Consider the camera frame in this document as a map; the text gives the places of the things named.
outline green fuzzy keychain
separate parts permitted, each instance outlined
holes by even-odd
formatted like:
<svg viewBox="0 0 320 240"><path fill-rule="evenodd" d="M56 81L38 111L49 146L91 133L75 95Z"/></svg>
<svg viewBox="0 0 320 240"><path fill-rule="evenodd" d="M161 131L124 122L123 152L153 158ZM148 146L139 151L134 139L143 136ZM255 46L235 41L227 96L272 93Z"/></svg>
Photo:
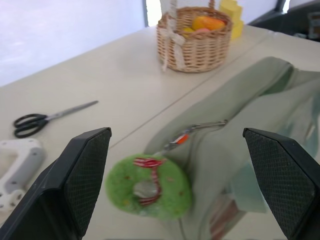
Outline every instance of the green fuzzy keychain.
<svg viewBox="0 0 320 240"><path fill-rule="evenodd" d="M175 219L192 204L185 173L159 155L136 154L121 160L109 172L105 188L118 209L140 216Z"/></svg>

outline white table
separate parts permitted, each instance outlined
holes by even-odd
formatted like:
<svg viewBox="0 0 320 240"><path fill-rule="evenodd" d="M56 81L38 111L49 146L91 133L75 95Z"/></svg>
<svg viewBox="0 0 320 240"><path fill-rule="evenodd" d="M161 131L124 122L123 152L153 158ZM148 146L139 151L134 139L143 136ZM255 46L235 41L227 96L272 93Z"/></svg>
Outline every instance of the white table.
<svg viewBox="0 0 320 240"><path fill-rule="evenodd" d="M113 135L105 167L107 174L117 161L142 152L157 131L174 117L239 71L267 56L282 58L301 69L317 71L320 45L246 26L243 36L232 42L223 66L206 73L171 70L162 73L156 54L155 28L146 28L0 88L0 139L14 138L12 122L22 115L52 114L99 100L94 106L50 122L34 137L42 142L47 153L40 173L74 136L111 127ZM283 238L272 216L263 227L267 236L260 237L259 230L255 233L258 236L251 236L254 233L243 229L246 228L244 223L242 228L232 230L228 239L240 239L239 234L241 239ZM171 239L156 219L130 215L114 208L106 197L103 183L84 239L112 238Z"/></svg>

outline green plush wreath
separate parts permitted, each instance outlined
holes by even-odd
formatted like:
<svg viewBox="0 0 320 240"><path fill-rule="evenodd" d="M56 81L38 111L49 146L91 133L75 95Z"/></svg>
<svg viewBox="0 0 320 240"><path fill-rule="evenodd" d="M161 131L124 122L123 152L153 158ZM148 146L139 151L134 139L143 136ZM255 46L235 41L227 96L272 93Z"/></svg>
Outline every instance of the green plush wreath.
<svg viewBox="0 0 320 240"><path fill-rule="evenodd" d="M161 161L156 168L161 193L155 202L147 206L141 204L141 197L134 193L134 189L138 183L154 181L152 176L155 168L135 165L135 160L139 158ZM179 218L192 203L191 188L185 173L175 163L162 156L136 154L126 157L109 172L105 188L108 198L117 208L141 216Z"/></svg>

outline red and white ribbon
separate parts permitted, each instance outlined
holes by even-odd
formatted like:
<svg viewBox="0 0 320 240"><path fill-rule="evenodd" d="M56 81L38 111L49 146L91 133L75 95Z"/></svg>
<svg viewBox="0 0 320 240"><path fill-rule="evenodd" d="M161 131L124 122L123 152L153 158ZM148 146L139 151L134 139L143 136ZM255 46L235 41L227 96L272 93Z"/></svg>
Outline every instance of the red and white ribbon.
<svg viewBox="0 0 320 240"><path fill-rule="evenodd" d="M142 168L149 168L152 169L151 171L151 178L154 184L156 185L156 195L153 197L146 197L146 198L140 198L139 203L146 207L149 206L153 203L155 203L161 195L161 186L159 184L159 178L158 178L158 173L157 173L157 168L163 164L164 162L162 160L156 160L154 158L141 158L137 157L134 161L133 164Z"/></svg>

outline wicker basket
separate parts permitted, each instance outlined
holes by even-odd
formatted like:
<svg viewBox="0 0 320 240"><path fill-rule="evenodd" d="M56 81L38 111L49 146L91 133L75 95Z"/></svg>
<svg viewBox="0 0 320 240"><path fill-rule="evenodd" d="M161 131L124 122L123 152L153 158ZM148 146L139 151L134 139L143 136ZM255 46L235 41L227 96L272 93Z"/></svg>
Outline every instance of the wicker basket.
<svg viewBox="0 0 320 240"><path fill-rule="evenodd" d="M232 30L232 21L226 14L215 10L215 1L208 7L177 9L177 0L171 0L169 12L157 25L157 51L163 70L167 67L186 73L212 70L224 63ZM197 16L209 16L226 23L225 27L210 32L193 34L183 31L190 28Z"/></svg>

